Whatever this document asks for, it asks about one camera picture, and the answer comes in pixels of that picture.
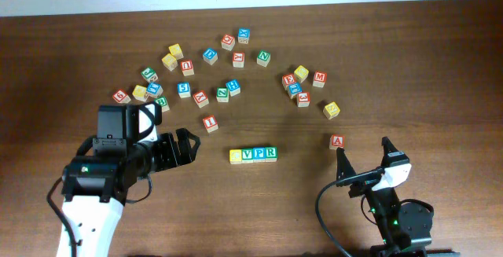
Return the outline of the yellow C block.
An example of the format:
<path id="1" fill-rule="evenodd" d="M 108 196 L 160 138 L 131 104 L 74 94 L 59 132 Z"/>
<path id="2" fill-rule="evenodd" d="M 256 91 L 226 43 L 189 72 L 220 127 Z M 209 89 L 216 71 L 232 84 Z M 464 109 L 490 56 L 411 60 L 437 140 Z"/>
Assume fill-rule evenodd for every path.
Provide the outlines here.
<path id="1" fill-rule="evenodd" d="M 242 150 L 241 149 L 231 149 L 229 151 L 229 162 L 231 164 L 242 163 Z"/>

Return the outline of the green V block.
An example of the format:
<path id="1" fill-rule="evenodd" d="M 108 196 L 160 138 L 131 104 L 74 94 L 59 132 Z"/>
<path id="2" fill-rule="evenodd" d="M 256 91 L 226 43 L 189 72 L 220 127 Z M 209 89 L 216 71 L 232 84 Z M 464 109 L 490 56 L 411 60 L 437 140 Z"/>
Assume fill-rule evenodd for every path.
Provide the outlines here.
<path id="1" fill-rule="evenodd" d="M 242 163 L 253 163 L 254 162 L 253 149 L 242 149 L 241 150 L 241 162 Z"/>

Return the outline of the green R block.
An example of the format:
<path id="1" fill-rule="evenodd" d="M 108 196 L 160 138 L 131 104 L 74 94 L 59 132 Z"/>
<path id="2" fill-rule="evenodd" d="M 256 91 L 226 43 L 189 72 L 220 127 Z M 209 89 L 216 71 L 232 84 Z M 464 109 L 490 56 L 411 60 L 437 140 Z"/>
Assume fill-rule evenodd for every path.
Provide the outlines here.
<path id="1" fill-rule="evenodd" d="M 278 158 L 276 147 L 265 147 L 266 162 L 276 162 Z"/>

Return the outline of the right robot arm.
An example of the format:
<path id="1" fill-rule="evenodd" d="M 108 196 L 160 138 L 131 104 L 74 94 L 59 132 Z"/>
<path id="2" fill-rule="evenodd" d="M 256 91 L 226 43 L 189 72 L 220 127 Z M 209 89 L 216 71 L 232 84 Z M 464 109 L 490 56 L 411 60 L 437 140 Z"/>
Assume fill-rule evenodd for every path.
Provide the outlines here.
<path id="1" fill-rule="evenodd" d="M 398 198 L 395 188 L 407 180 L 412 164 L 389 138 L 383 137 L 381 145 L 384 154 L 380 166 L 362 173 L 354 170 L 344 149 L 336 150 L 336 186 L 348 186 L 349 197 L 361 197 L 368 203 L 383 240 L 382 245 L 370 248 L 370 255 L 459 256 L 452 250 L 427 250 L 432 243 L 434 208 L 421 200 Z"/>

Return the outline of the blue P block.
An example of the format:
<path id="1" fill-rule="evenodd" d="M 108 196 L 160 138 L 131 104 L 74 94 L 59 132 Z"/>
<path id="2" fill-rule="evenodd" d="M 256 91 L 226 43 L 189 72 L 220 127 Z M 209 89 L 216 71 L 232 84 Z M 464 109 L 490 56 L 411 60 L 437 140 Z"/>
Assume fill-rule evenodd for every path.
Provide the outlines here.
<path id="1" fill-rule="evenodd" d="M 266 160 L 266 149 L 263 147 L 253 148 L 253 162 L 264 162 Z"/>

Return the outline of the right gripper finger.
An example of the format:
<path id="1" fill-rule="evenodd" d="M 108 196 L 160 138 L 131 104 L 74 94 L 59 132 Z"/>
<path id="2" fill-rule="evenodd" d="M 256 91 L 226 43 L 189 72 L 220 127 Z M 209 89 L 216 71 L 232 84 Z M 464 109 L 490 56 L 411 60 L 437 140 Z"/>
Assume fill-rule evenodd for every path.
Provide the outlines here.
<path id="1" fill-rule="evenodd" d="M 391 140 L 388 137 L 382 137 L 381 145 L 383 147 L 385 156 L 388 156 L 389 154 L 395 156 L 396 153 L 398 152 L 398 150 L 395 148 L 395 146 L 392 144 Z"/>
<path id="2" fill-rule="evenodd" d="M 343 148 L 338 147 L 336 150 L 337 172 L 336 185 L 344 186 L 351 184 L 351 179 L 356 175 L 354 168 L 351 166 L 349 159 Z"/>

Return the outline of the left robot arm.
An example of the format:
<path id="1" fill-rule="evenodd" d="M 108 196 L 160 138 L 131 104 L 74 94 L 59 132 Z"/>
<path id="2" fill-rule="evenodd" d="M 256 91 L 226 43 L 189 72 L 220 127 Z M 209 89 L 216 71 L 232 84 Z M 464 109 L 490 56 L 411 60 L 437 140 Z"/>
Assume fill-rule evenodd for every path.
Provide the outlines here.
<path id="1" fill-rule="evenodd" d="M 97 133 L 81 144 L 57 180 L 64 203 L 58 207 L 46 198 L 62 224 L 59 256 L 106 256 L 130 203 L 129 188 L 196 159 L 200 139 L 185 128 L 158 134 L 161 122 L 155 102 L 98 109 Z"/>

